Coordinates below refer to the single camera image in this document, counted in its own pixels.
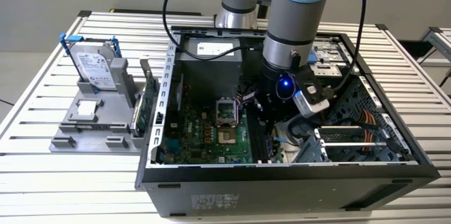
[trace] metal slot rail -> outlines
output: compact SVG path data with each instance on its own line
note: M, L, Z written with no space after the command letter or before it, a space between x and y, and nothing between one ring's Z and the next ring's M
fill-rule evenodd
M212 26L212 18L169 16L171 25ZM264 29L267 21L259 22ZM357 25L321 23L320 32L345 33L356 41ZM120 40L128 72L144 80L139 58L147 57L160 76L168 38L161 16L92 13L77 17L69 34ZM360 54L386 94L443 178L382 209L367 212L184 219L192 222L450 223L451 105L450 99L387 30L367 24ZM77 73L57 46L16 106L0 125L1 223L168 223L147 193L135 190L139 156L51 154L48 145L77 93Z

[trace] motherboard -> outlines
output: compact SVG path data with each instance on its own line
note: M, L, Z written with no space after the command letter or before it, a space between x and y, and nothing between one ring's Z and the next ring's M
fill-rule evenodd
M165 164L252 163L244 110L235 127L216 127L217 114L212 106L188 104L183 112L180 136L164 140ZM232 118L233 114L229 105L220 106L221 118Z

